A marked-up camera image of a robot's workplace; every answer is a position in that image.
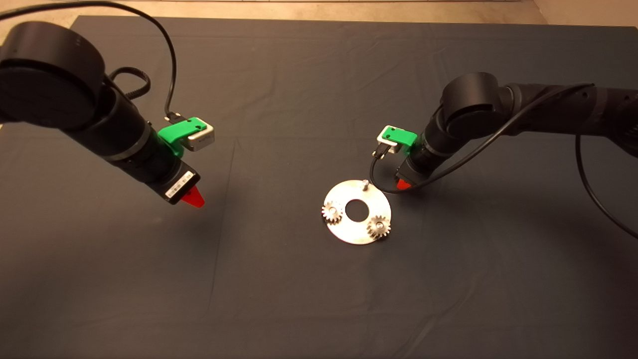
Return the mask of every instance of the cable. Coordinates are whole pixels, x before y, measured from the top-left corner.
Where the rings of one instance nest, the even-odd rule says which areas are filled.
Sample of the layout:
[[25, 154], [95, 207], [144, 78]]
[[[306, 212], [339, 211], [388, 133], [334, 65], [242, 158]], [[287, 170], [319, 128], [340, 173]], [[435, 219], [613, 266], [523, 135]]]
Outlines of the cable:
[[138, 79], [141, 79], [144, 81], [144, 85], [141, 88], [138, 88], [134, 91], [129, 91], [124, 94], [126, 98], [128, 98], [129, 100], [133, 100], [140, 96], [144, 96], [151, 90], [151, 78], [139, 68], [128, 67], [128, 66], [120, 67], [118, 69], [115, 69], [115, 71], [111, 72], [108, 75], [108, 78], [112, 82], [115, 82], [115, 78], [122, 73], [128, 73], [129, 75], [133, 75], [137, 77]]
[[622, 229], [627, 234], [629, 234], [630, 236], [638, 240], [638, 233], [631, 230], [623, 222], [620, 222], [620, 220], [618, 220], [611, 213], [609, 213], [609, 211], [607, 211], [607, 208], [605, 208], [605, 206], [602, 205], [600, 200], [598, 200], [598, 197], [596, 197], [596, 194], [594, 193], [594, 191], [591, 189], [590, 183], [587, 180], [587, 175], [585, 174], [585, 168], [582, 165], [581, 135], [576, 135], [575, 148], [576, 148], [576, 165], [578, 166], [578, 174], [580, 174], [582, 185], [585, 187], [585, 191], [587, 191], [587, 194], [589, 195], [591, 200], [596, 204], [596, 206], [600, 209], [600, 211], [605, 216], [607, 216], [609, 220], [611, 220], [611, 222], [614, 222], [614, 224], [620, 227], [620, 229]]
[[87, 8], [91, 6], [101, 6], [107, 8], [116, 8], [124, 11], [128, 11], [130, 13], [134, 13], [140, 17], [145, 18], [155, 25], [161, 34], [164, 36], [166, 43], [168, 45], [168, 51], [170, 52], [170, 60], [171, 60], [171, 75], [170, 75], [170, 85], [168, 87], [168, 95], [166, 97], [166, 102], [164, 104], [164, 112], [168, 114], [170, 112], [170, 102], [173, 98], [173, 91], [175, 90], [175, 80], [177, 79], [177, 57], [175, 56], [175, 48], [173, 47], [173, 42], [168, 35], [168, 32], [164, 27], [158, 22], [154, 17], [149, 14], [142, 12], [136, 8], [132, 8], [130, 6], [111, 3], [108, 1], [73, 1], [68, 3], [52, 3], [52, 4], [42, 4], [42, 5], [32, 5], [25, 6], [23, 8], [17, 8], [13, 10], [8, 10], [4, 12], [0, 12], [0, 20], [6, 20], [13, 17], [18, 17], [22, 15], [27, 15], [30, 13], [36, 13], [41, 11], [49, 11], [49, 10], [63, 10], [63, 9], [71, 9], [71, 8]]
[[460, 167], [462, 167], [464, 164], [468, 163], [472, 158], [476, 157], [479, 153], [483, 152], [484, 149], [486, 149], [490, 144], [492, 144], [492, 142], [494, 142], [498, 137], [500, 137], [500, 135], [503, 134], [503, 132], [505, 132], [507, 129], [509, 129], [511, 126], [513, 126], [514, 124], [516, 124], [523, 116], [527, 115], [527, 113], [529, 113], [530, 111], [532, 111], [533, 109], [537, 108], [539, 105], [542, 105], [545, 101], [549, 100], [550, 98], [557, 96], [557, 95], [561, 95], [563, 93], [566, 92], [570, 92], [570, 91], [578, 91], [582, 88], [588, 88], [594, 86], [593, 84], [578, 84], [578, 85], [572, 85], [572, 86], [565, 86], [562, 88], [557, 88], [554, 89], [540, 97], [538, 97], [536, 100], [532, 101], [530, 104], [528, 104], [527, 106], [523, 107], [523, 109], [521, 109], [516, 115], [512, 116], [512, 118], [510, 118], [509, 121], [507, 121], [501, 128], [498, 129], [498, 131], [496, 131], [494, 134], [492, 134], [492, 136], [490, 136], [488, 139], [486, 139], [481, 145], [479, 145], [478, 147], [476, 147], [472, 152], [468, 153], [465, 157], [463, 157], [462, 159], [460, 159], [458, 162], [456, 162], [455, 164], [451, 165], [450, 167], [446, 168], [445, 170], [435, 174], [434, 176], [428, 178], [427, 180], [421, 182], [421, 183], [417, 183], [416, 185], [407, 188], [405, 190], [389, 190], [387, 188], [382, 188], [380, 187], [377, 182], [375, 181], [375, 165], [376, 162], [378, 161], [378, 158], [373, 158], [372, 159], [372, 163], [370, 164], [370, 173], [369, 173], [369, 177], [370, 177], [370, 182], [376, 187], [379, 188], [381, 191], [388, 193], [388, 194], [402, 194], [402, 193], [407, 193], [407, 192], [414, 192], [417, 190], [420, 190], [421, 188], [435, 182], [438, 181], [440, 179], [442, 179], [443, 177], [447, 176], [448, 174], [458, 170]]

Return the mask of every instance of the circular metal plate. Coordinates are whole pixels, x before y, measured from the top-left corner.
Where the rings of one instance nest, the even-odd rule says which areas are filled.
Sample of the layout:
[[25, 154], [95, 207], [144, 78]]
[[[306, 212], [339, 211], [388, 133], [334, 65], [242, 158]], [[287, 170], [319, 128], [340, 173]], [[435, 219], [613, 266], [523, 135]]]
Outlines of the circular metal plate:
[[[346, 205], [350, 201], [360, 200], [367, 205], [368, 216], [362, 222], [355, 222], [346, 214]], [[338, 223], [328, 223], [328, 229], [340, 240], [355, 244], [365, 245], [376, 241], [377, 238], [368, 233], [368, 224], [373, 217], [384, 217], [391, 220], [392, 210], [390, 202], [383, 192], [366, 180], [351, 179], [332, 187], [325, 196], [324, 203], [331, 202], [341, 211], [341, 220]]]

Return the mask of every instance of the white label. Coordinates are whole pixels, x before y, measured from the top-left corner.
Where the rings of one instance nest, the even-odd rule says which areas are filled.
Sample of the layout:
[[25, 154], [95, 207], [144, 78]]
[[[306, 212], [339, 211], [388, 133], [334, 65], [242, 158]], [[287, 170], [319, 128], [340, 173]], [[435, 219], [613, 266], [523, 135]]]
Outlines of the white label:
[[175, 184], [170, 187], [169, 190], [166, 191], [166, 196], [168, 198], [173, 198], [173, 196], [177, 193], [177, 191], [179, 191], [185, 184], [188, 183], [188, 180], [190, 180], [191, 178], [193, 178], [195, 174], [192, 173], [191, 171], [186, 171], [186, 173], [184, 173], [184, 175], [182, 176], [182, 178], [180, 178], [177, 182], [175, 182]]

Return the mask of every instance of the gear teeth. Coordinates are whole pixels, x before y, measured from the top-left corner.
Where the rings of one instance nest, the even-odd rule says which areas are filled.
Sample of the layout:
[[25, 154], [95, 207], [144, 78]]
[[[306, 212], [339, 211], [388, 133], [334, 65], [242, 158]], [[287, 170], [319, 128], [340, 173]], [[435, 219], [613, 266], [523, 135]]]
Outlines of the gear teeth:
[[385, 237], [390, 233], [390, 221], [382, 216], [374, 216], [367, 224], [367, 233], [374, 240]]
[[332, 202], [326, 202], [323, 207], [321, 207], [321, 215], [323, 220], [328, 224], [337, 224], [341, 221], [341, 210], [339, 207]]

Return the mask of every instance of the green mount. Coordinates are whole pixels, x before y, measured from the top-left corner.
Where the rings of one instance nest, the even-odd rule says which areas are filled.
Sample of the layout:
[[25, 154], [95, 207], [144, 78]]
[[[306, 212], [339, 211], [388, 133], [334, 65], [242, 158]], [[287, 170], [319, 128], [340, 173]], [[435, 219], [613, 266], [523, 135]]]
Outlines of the green mount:
[[410, 148], [417, 140], [418, 135], [414, 132], [406, 131], [401, 128], [386, 126], [385, 131], [381, 134], [381, 137], [387, 141], [396, 142], [405, 146], [406, 153], [410, 152]]
[[205, 129], [206, 124], [202, 120], [191, 117], [186, 121], [162, 128], [158, 131], [158, 135], [168, 144], [173, 154], [181, 158], [184, 155], [184, 147], [180, 140]]

